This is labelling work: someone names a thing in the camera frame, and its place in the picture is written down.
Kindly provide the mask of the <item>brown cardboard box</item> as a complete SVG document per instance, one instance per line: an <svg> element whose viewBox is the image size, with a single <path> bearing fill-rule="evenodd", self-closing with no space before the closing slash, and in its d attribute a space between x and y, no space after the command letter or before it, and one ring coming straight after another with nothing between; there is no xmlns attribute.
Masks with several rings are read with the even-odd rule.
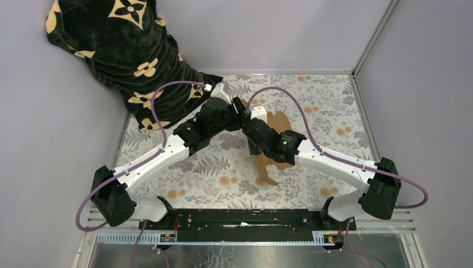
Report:
<svg viewBox="0 0 473 268"><path fill-rule="evenodd" d="M275 113L268 112L268 125L271 128L274 128L277 132L282 133L286 130L292 130L291 124L288 117L282 111L276 111ZM257 155L254 157L256 168L258 172L258 177L255 180L256 186L262 187L264 185L277 186L279 183L272 179L269 174L267 167L275 166L279 171L286 170L291 168L293 165L287 163L278 163L274 160L267 158L263 154Z"/></svg>

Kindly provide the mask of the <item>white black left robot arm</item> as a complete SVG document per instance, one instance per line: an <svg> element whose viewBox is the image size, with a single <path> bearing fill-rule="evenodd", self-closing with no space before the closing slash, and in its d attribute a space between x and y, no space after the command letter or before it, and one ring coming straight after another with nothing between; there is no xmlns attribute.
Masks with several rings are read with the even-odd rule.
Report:
<svg viewBox="0 0 473 268"><path fill-rule="evenodd" d="M163 145L114 170L102 166L95 171L86 200L95 205L106 225L116 227L129 219L146 219L159 229L171 226L173 215L164 201L136 195L136 191L153 175L209 146L219 133L242 127L240 118L245 108L239 99L228 96L224 83L214 87L207 84L204 90L210 97L200 111L165 136Z"/></svg>

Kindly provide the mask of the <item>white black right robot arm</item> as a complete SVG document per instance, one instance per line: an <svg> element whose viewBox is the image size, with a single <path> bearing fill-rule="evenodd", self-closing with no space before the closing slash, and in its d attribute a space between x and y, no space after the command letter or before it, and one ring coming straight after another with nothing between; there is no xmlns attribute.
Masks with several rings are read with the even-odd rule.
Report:
<svg viewBox="0 0 473 268"><path fill-rule="evenodd" d="M252 154L263 154L277 163L315 169L355 187L349 194L325 201L320 211L320 223L325 229L333 230L348 218L365 214L391 219L402 183L379 163L325 147L317 149L305 135L292 130L279 133L266 120L266 110L261 106L244 112L242 131Z"/></svg>

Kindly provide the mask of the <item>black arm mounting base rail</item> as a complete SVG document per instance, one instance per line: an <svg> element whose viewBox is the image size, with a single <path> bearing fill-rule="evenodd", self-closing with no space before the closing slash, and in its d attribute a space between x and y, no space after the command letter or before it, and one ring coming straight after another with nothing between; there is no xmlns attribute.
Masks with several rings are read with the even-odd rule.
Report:
<svg viewBox="0 0 473 268"><path fill-rule="evenodd" d="M263 233L343 233L357 229L355 221L337 222L318 210L309 209L172 209L158 222L139 224L146 230L222 233L255 230Z"/></svg>

